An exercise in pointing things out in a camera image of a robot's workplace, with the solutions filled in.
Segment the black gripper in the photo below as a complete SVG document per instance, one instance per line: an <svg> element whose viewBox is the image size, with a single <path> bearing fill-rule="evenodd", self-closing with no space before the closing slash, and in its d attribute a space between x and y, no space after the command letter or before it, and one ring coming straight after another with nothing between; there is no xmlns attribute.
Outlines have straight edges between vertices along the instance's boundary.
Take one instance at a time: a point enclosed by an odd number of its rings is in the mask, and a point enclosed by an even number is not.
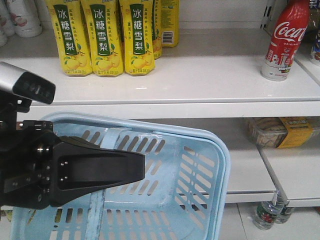
<svg viewBox="0 0 320 240"><path fill-rule="evenodd" d="M145 178L145 155L58 136L50 121L0 131L0 205L60 207L81 196Z"/></svg>

